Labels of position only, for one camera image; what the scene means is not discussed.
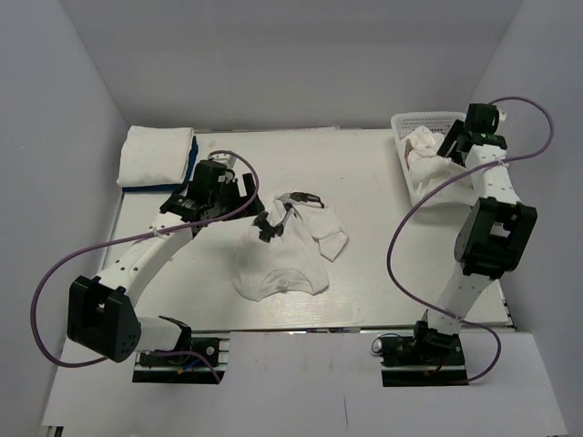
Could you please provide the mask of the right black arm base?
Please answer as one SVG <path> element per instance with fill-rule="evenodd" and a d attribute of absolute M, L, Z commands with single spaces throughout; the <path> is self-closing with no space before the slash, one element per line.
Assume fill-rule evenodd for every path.
<path fill-rule="evenodd" d="M 385 388 L 466 386 L 465 355 L 458 335 L 433 330 L 412 335 L 386 333 L 373 340 L 373 355 L 381 358 Z"/>

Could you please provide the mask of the white red print t shirt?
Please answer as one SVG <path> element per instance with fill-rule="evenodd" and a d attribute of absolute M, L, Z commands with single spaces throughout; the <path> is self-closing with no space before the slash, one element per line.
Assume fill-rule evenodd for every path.
<path fill-rule="evenodd" d="M 451 158 L 437 155 L 444 140 L 442 133 L 433 132 L 425 126 L 416 128 L 401 140 L 404 147 L 404 174 L 411 185 L 409 194 L 413 205 L 429 191 L 465 171 Z"/>

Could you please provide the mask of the white robot print t shirt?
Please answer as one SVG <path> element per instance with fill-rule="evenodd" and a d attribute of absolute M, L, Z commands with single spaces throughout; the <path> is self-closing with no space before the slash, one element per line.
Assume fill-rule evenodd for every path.
<path fill-rule="evenodd" d="M 317 295 L 330 286 L 325 263 L 335 262 L 349 239 L 336 210 L 320 196 L 278 194 L 242 234 L 232 284 L 255 302 L 284 292 Z"/>

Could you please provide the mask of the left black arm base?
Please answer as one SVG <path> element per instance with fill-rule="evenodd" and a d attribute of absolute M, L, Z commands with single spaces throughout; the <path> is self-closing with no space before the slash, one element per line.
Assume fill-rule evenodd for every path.
<path fill-rule="evenodd" d="M 186 343 L 185 353 L 158 356 L 137 355 L 132 381 L 150 384 L 218 385 L 227 370 L 230 334 L 195 332 Z"/>

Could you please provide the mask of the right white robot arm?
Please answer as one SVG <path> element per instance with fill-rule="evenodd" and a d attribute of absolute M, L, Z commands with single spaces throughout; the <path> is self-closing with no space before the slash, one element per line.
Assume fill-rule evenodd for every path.
<path fill-rule="evenodd" d="M 423 364 L 445 362 L 480 294 L 517 268 L 537 221 L 536 209 L 524 205 L 512 186 L 499 121 L 497 106 L 472 104 L 438 151 L 470 171 L 476 203 L 455 240 L 452 277 L 414 326 L 410 350 Z"/>

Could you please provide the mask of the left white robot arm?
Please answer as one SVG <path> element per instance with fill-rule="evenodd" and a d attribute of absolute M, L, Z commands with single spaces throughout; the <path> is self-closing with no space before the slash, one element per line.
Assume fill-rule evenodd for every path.
<path fill-rule="evenodd" d="M 254 168 L 238 178 L 233 153 L 212 153 L 194 167 L 191 181 L 160 206 L 148 231 L 129 240 L 128 250 L 92 278 L 80 276 L 69 289 L 67 337 L 114 362 L 134 352 L 182 363 L 192 353 L 192 330 L 168 316 L 139 316 L 138 301 L 149 283 L 208 225 L 257 215 L 259 176 Z"/>

